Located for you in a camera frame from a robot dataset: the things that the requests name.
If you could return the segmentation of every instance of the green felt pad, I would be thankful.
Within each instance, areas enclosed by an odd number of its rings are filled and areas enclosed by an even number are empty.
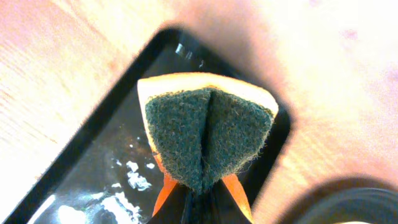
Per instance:
[[[156,96],[145,110],[165,169],[198,194],[256,157],[273,122],[270,110],[214,88]]]

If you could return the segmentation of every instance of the green scouring pad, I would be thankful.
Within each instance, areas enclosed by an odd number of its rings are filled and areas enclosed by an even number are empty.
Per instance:
[[[269,97],[268,92],[239,80],[207,74],[206,82],[183,86],[184,81],[175,76],[163,77],[163,84],[174,85],[172,80],[177,80],[179,85],[145,98],[147,135],[166,172],[201,194],[257,156],[272,126],[276,104],[270,106],[273,110],[266,108],[261,96],[252,94]],[[194,82],[187,74],[181,78]]]

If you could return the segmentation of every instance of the table surface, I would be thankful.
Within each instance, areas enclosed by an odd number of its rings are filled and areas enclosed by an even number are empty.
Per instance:
[[[0,1],[3,220],[159,29],[270,86],[292,131],[254,207],[289,222],[355,186],[398,188],[393,1]]]

